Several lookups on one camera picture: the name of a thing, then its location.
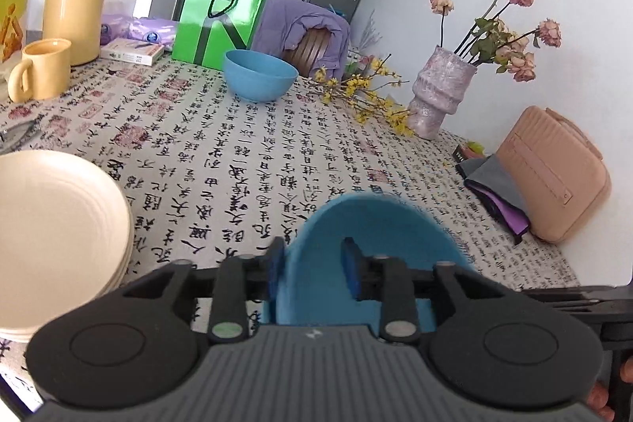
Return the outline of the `dried pink roses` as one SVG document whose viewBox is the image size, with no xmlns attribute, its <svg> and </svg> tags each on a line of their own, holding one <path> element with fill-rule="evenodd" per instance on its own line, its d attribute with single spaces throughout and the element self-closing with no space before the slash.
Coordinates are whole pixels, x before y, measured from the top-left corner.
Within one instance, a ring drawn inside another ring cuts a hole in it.
<svg viewBox="0 0 633 422">
<path fill-rule="evenodd" d="M 498 74 L 510 74 L 517 82 L 535 80 L 534 52 L 528 48 L 560 47 L 560 23 L 546 18 L 528 31 L 516 32 L 501 18 L 511 6 L 530 8 L 534 2 L 493 0 L 454 50 L 442 44 L 434 49 L 423 71 L 433 79 L 447 80 L 451 86 L 467 85 L 484 64 L 493 65 Z"/>
</svg>

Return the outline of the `purple jacket on chair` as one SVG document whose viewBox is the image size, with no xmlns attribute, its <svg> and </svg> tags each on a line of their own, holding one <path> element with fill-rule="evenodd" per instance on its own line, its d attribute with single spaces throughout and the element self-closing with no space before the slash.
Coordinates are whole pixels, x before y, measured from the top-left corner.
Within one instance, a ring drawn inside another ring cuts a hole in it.
<svg viewBox="0 0 633 422">
<path fill-rule="evenodd" d="M 295 50 L 311 30 L 330 31 L 330 42 L 310 73 L 326 68 L 328 74 L 341 79 L 347 65 L 351 27 L 339 15 L 321 6 L 300 0 L 266 0 L 250 49 L 281 58 Z"/>
</svg>

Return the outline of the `yellow mug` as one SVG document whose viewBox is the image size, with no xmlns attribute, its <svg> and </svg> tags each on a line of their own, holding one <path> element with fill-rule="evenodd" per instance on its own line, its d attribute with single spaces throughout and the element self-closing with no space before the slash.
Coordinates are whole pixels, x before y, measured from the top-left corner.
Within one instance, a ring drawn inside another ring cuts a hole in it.
<svg viewBox="0 0 633 422">
<path fill-rule="evenodd" d="M 27 45 L 23 59 L 9 74 L 9 99 L 26 103 L 61 95 L 70 84 L 71 46 L 65 38 L 45 38 Z"/>
</svg>

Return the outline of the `pink textured vase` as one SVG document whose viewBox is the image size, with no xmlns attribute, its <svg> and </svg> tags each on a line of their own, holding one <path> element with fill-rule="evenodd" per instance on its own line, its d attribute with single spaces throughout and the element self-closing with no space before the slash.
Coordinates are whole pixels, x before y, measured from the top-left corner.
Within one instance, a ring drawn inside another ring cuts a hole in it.
<svg viewBox="0 0 633 422">
<path fill-rule="evenodd" d="M 408 126 L 417 136 L 436 139 L 447 115 L 454 115 L 478 69 L 437 46 L 413 82 Z"/>
</svg>

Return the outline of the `calligraphy print tablecloth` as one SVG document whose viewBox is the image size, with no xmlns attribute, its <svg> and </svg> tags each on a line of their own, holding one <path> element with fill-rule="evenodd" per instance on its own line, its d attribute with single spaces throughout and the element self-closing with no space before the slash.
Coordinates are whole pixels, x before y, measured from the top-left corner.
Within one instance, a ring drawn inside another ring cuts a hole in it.
<svg viewBox="0 0 633 422">
<path fill-rule="evenodd" d="M 556 246 L 514 243 L 462 184 L 458 138 L 402 137 L 325 105 L 298 79 L 280 100 L 253 104 L 221 74 L 162 59 L 151 68 L 100 60 L 72 71 L 61 97 L 1 104 L 1 125 L 35 121 L 31 149 L 90 163 L 65 181 L 119 187 L 134 238 L 125 278 L 176 258 L 208 267 L 293 240 L 328 200 L 348 192 L 400 196 L 442 224 L 467 261 L 515 289 L 573 286 Z"/>
</svg>

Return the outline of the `yellow flower branch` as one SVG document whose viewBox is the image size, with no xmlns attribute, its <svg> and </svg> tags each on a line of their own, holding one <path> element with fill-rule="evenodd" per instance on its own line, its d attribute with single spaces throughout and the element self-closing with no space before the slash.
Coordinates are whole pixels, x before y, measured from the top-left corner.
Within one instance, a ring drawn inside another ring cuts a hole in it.
<svg viewBox="0 0 633 422">
<path fill-rule="evenodd" d="M 406 84 L 402 77 L 387 65 L 385 58 L 366 58 L 360 61 L 366 68 L 354 72 L 347 79 L 337 79 L 325 68 L 318 68 L 309 78 L 311 94 L 315 94 L 324 105 L 348 108 L 359 124 L 375 120 L 386 124 L 399 136 L 412 136 L 409 125 L 412 112 L 384 93 L 387 88 L 400 88 Z"/>
</svg>

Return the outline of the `white book box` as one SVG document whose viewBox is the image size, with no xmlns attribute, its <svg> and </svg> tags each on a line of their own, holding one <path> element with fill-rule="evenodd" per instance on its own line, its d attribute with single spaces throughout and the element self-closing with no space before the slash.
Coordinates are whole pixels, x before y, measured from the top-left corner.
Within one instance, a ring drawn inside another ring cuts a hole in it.
<svg viewBox="0 0 633 422">
<path fill-rule="evenodd" d="M 154 66 L 164 53 L 164 46 L 146 41 L 115 38 L 101 47 L 100 57 L 143 66 Z"/>
</svg>

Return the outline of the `blue bowl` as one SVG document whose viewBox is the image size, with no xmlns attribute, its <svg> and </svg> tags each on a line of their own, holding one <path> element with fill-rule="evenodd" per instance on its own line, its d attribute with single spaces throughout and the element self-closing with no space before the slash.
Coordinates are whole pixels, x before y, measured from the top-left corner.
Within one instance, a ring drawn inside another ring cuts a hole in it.
<svg viewBox="0 0 633 422">
<path fill-rule="evenodd" d="M 312 214 L 285 250 L 285 264 L 300 266 L 308 325 L 367 325 L 379 332 L 381 304 L 355 301 L 345 284 L 345 238 L 366 256 L 399 258 L 411 269 L 430 270 L 439 261 L 471 267 L 445 228 L 421 208 L 387 194 L 345 194 Z"/>
<path fill-rule="evenodd" d="M 300 266 L 288 262 L 277 281 L 277 297 L 266 301 L 262 321 L 266 325 L 308 325 L 309 304 Z"/>
<path fill-rule="evenodd" d="M 222 72 L 232 94 L 255 103 L 273 102 L 283 97 L 299 75 L 292 64 L 247 49 L 227 51 Z"/>
</svg>

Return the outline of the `cream plate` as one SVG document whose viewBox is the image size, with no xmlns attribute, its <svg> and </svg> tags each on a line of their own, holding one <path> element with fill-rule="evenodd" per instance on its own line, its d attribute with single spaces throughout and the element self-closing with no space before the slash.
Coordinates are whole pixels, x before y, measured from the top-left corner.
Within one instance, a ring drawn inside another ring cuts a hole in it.
<svg viewBox="0 0 633 422">
<path fill-rule="evenodd" d="M 2 156 L 1 329 L 95 295 L 132 238 L 128 201 L 98 166 L 50 150 Z"/>
<path fill-rule="evenodd" d="M 132 248 L 133 244 L 129 243 L 118 263 L 118 267 L 114 275 L 110 278 L 106 285 L 94 297 L 92 297 L 92 300 L 98 299 L 98 297 L 102 297 L 102 295 L 106 295 L 106 293 L 113 291 L 120 285 L 132 255 Z M 1 329 L 1 337 L 2 339 L 9 339 L 13 342 L 28 343 L 29 339 L 32 338 L 32 335 L 50 321 L 51 318 L 48 318 L 39 325 L 34 325 L 31 328 L 25 328 L 22 330 Z"/>
<path fill-rule="evenodd" d="M 32 336 L 35 335 L 35 332 L 42 328 L 43 325 L 47 324 L 54 320 L 55 318 L 70 313 L 71 310 L 75 310 L 77 307 L 80 307 L 89 301 L 96 300 L 102 295 L 106 295 L 106 293 L 110 293 L 115 290 L 122 282 L 123 277 L 125 276 L 125 271 L 127 271 L 128 263 L 130 261 L 132 251 L 131 248 L 128 248 L 128 251 L 125 252 L 121 262 L 119 263 L 119 267 L 116 273 L 110 278 L 108 283 L 95 295 L 89 297 L 87 299 L 80 300 L 80 302 L 74 303 L 65 303 L 64 306 L 57 306 L 54 310 L 52 308 L 48 308 L 44 315 L 40 316 L 40 321 L 38 321 L 34 325 L 27 325 L 26 328 L 22 329 L 9 329 L 2 328 L 1 329 L 1 337 L 2 339 L 9 339 L 12 342 L 18 343 L 28 343 Z"/>
</svg>

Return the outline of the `wooden chair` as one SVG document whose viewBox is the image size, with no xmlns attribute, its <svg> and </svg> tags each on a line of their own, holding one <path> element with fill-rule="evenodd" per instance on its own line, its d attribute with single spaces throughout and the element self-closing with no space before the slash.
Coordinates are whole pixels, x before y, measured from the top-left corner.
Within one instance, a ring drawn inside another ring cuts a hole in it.
<svg viewBox="0 0 633 422">
<path fill-rule="evenodd" d="M 285 50 L 282 59 L 293 65 L 300 76 L 309 77 L 312 68 L 322 59 L 330 44 L 330 30 L 309 29 L 297 47 L 293 50 Z"/>
</svg>

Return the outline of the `green shopping bag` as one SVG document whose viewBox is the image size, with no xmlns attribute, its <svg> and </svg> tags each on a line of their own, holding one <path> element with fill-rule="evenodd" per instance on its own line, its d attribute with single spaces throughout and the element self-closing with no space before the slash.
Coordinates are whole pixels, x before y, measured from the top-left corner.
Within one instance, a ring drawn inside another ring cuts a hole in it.
<svg viewBox="0 0 633 422">
<path fill-rule="evenodd" d="M 220 71 L 230 50 L 251 45 L 266 0 L 184 0 L 172 57 Z"/>
</svg>

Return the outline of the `pink small suitcase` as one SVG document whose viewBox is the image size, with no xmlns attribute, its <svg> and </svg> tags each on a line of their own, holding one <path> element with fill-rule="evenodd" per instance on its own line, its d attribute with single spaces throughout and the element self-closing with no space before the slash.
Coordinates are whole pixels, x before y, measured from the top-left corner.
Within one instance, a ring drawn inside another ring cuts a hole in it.
<svg viewBox="0 0 633 422">
<path fill-rule="evenodd" d="M 548 243 L 578 233 L 612 190 L 602 153 L 550 108 L 526 108 L 496 156 L 525 200 L 531 233 Z"/>
</svg>

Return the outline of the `grey purple folded cloth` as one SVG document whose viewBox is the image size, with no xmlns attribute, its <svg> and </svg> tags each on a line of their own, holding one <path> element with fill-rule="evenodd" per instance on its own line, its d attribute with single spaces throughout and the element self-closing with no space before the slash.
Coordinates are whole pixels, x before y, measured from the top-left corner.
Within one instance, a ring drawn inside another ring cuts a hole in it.
<svg viewBox="0 0 633 422">
<path fill-rule="evenodd" d="M 515 244 L 523 242 L 523 236 L 529 233 L 531 227 L 527 204 L 497 155 L 479 155 L 465 145 L 458 145 L 453 158 L 458 174 L 464 179 L 464 186 L 508 231 Z"/>
</svg>

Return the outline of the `yellow-green snack box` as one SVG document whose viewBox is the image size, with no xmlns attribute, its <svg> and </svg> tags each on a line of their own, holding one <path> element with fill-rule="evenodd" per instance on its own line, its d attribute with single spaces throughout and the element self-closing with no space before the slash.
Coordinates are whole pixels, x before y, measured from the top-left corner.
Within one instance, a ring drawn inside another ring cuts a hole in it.
<svg viewBox="0 0 633 422">
<path fill-rule="evenodd" d="M 27 0 L 0 0 L 1 63 L 9 62 L 23 48 L 26 41 L 23 20 Z"/>
</svg>

